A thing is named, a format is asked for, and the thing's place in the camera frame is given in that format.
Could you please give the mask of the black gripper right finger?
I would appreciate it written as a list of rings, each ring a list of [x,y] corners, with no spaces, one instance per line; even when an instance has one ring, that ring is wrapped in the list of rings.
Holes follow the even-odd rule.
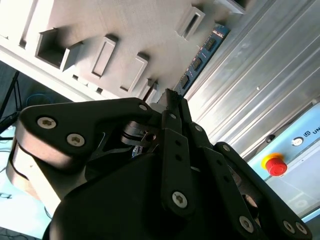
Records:
[[[225,142],[212,145],[206,132],[191,119],[186,99],[179,114],[196,166],[214,186],[220,210],[215,232],[220,240],[310,240],[305,223]]]

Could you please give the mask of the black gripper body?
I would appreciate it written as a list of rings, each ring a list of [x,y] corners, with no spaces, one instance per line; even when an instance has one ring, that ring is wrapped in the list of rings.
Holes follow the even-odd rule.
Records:
[[[71,191],[58,205],[47,240],[238,240],[213,191],[200,173],[174,157],[173,178],[191,185],[195,213],[182,218],[163,207],[162,160],[153,153],[135,158]]]

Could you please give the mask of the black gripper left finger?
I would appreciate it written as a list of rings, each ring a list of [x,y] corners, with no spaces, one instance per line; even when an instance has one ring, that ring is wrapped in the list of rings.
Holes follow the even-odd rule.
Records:
[[[191,184],[175,180],[171,171],[182,168],[173,158],[190,165],[189,141],[179,111],[181,99],[175,91],[166,90],[160,99],[165,106],[162,112],[138,98],[32,106],[19,116],[15,137],[26,154],[49,170],[85,174],[86,183],[137,157],[155,154],[162,161],[163,207],[188,218],[195,211]]]

